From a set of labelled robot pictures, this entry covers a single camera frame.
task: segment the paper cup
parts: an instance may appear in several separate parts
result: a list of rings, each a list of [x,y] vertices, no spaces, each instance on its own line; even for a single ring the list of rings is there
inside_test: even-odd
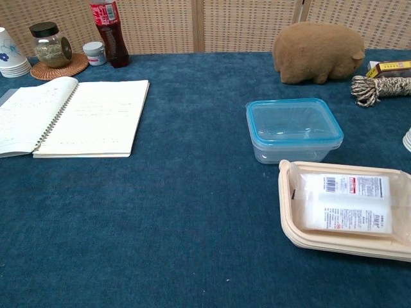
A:
[[[407,131],[407,133],[405,134],[404,138],[403,138],[403,144],[404,147],[411,152],[411,128],[409,129],[409,131]]]
[[[23,67],[22,69],[19,69],[18,71],[4,72],[4,71],[0,70],[0,72],[3,75],[13,75],[13,74],[21,73],[21,72],[28,72],[30,69],[31,69],[31,67]]]
[[[24,76],[24,75],[27,74],[29,71],[27,71],[27,72],[22,72],[22,73],[19,73],[19,74],[13,74],[13,75],[7,75],[7,74],[3,74],[3,73],[1,73],[1,74],[2,74],[3,77],[5,77],[5,78],[16,78],[16,77]]]
[[[23,64],[27,58],[21,53],[6,29],[0,27],[0,69]]]
[[[26,60],[21,65],[16,65],[15,67],[7,67],[7,68],[0,67],[0,71],[2,73],[12,73],[12,72],[15,72],[15,71],[21,71],[22,69],[27,69],[28,67],[31,68],[31,65],[30,65],[29,61]]]

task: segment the stuffed animal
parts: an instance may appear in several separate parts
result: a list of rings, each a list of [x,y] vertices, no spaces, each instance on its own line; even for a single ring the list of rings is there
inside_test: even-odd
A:
[[[364,42],[340,24],[298,22],[283,29],[274,42],[275,70],[283,83],[344,79],[362,64]]]

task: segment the blue lid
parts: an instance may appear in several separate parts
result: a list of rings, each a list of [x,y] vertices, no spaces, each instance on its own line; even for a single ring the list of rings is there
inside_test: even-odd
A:
[[[321,99],[253,101],[246,107],[255,146],[337,148],[344,138],[337,120]]]

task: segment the molded pulp tray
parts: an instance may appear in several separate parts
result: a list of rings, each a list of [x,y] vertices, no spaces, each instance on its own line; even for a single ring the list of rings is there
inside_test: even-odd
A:
[[[383,173],[399,173],[395,169],[382,169],[373,167],[345,166],[336,164],[323,164],[318,162],[294,162],[301,170],[324,173],[351,173],[377,175]],[[292,188],[290,187],[290,166],[287,160],[279,164],[278,178],[281,226],[285,235],[291,242],[301,248],[326,250],[330,252],[348,253],[394,259],[411,262],[411,247],[405,246],[391,238],[365,237],[353,234],[338,234],[336,232],[303,232],[299,230],[292,219]]]

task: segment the clear plastic container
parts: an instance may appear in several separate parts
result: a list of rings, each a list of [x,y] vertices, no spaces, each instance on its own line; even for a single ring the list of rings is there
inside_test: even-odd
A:
[[[344,139],[321,99],[253,101],[246,107],[254,154],[263,164],[278,164],[282,159],[320,162]]]
[[[54,22],[40,22],[30,27],[34,37],[34,52],[39,61],[58,69],[70,64],[73,57],[69,41]]]

